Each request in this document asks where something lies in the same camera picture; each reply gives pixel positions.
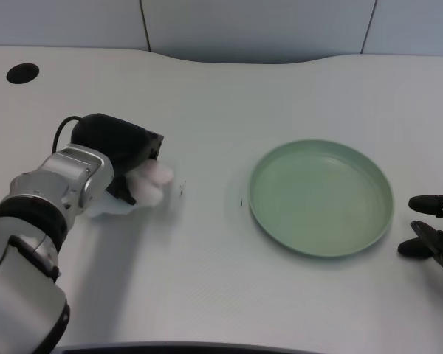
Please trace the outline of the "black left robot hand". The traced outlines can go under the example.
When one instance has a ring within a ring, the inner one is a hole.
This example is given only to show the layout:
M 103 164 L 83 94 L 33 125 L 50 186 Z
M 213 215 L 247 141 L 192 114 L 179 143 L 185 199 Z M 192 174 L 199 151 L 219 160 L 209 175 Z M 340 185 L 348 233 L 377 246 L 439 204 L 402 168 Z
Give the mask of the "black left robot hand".
M 72 129 L 70 142 L 109 158 L 114 177 L 106 191 L 133 206 L 136 199 L 128 188 L 126 174 L 147 160 L 156 160 L 163 139 L 163 135 L 130 122 L 105 114 L 91 114 Z

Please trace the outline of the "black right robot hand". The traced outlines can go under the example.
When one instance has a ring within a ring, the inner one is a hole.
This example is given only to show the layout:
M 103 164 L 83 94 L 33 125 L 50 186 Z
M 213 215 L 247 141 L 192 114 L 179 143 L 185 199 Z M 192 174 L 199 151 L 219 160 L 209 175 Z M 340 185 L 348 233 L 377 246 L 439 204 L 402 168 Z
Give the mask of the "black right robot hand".
M 443 218 L 443 195 L 414 196 L 408 206 L 415 212 Z M 443 268 L 443 231 L 422 221 L 412 221 L 411 228 L 416 237 L 398 245 L 399 255 L 412 260 L 433 258 Z

